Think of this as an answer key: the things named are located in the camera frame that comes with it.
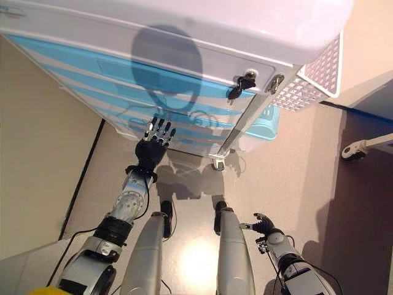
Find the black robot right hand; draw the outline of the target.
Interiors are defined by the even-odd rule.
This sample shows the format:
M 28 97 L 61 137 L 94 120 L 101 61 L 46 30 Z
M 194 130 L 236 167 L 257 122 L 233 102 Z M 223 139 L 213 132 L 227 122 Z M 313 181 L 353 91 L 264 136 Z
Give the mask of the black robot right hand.
M 241 229 L 253 230 L 263 235 L 270 235 L 276 230 L 271 219 L 265 216 L 264 214 L 254 213 L 254 217 L 257 219 L 256 223 L 249 224 L 243 222 L 239 225 L 239 227 Z

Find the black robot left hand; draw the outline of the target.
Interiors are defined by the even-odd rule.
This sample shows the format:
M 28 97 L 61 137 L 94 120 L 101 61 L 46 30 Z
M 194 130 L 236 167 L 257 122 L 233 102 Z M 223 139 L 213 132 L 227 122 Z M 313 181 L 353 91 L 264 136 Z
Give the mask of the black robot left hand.
M 154 116 L 146 124 L 142 139 L 137 143 L 135 154 L 138 165 L 146 170 L 154 171 L 166 154 L 176 129 L 171 122 Z

